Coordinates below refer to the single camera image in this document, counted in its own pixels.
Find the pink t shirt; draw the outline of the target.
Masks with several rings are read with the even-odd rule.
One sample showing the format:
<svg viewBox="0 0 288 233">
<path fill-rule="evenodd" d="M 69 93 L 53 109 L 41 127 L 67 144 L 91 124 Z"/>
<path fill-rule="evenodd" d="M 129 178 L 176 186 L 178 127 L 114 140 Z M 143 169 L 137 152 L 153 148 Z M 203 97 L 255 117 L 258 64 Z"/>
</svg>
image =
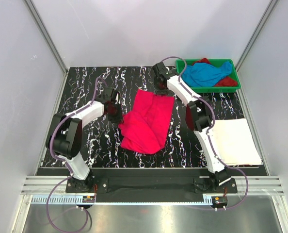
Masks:
<svg viewBox="0 0 288 233">
<path fill-rule="evenodd" d="M 165 147 L 175 98 L 138 90 L 133 108 L 123 116 L 120 146 L 141 154 L 154 154 Z"/>
</svg>

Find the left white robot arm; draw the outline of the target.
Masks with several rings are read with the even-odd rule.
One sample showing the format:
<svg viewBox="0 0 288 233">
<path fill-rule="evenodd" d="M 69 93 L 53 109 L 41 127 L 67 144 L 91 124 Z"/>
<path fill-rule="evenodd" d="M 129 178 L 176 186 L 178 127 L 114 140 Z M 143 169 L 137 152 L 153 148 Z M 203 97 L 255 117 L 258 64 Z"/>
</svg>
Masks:
<svg viewBox="0 0 288 233">
<path fill-rule="evenodd" d="M 55 160 L 63 162 L 70 172 L 70 180 L 82 192 L 89 192 L 94 185 L 92 170 L 80 153 L 83 128 L 93 120 L 107 116 L 111 123 L 123 120 L 120 94 L 105 87 L 98 96 L 81 108 L 68 114 L 56 113 L 51 121 L 46 148 Z"/>
</svg>

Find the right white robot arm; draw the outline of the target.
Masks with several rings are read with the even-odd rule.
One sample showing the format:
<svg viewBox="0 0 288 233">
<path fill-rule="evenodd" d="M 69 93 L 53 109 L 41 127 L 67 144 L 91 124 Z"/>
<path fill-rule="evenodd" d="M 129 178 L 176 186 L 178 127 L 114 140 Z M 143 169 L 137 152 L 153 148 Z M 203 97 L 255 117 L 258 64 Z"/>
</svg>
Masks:
<svg viewBox="0 0 288 233">
<path fill-rule="evenodd" d="M 185 121 L 190 130 L 194 132 L 200 142 L 207 162 L 209 178 L 204 181 L 200 189 L 221 192 L 226 183 L 231 180 L 210 130 L 215 125 L 215 115 L 208 99 L 192 91 L 183 82 L 178 73 L 170 71 L 163 62 L 152 66 L 151 76 L 154 78 L 154 93 L 167 95 L 172 91 L 186 107 Z"/>
</svg>

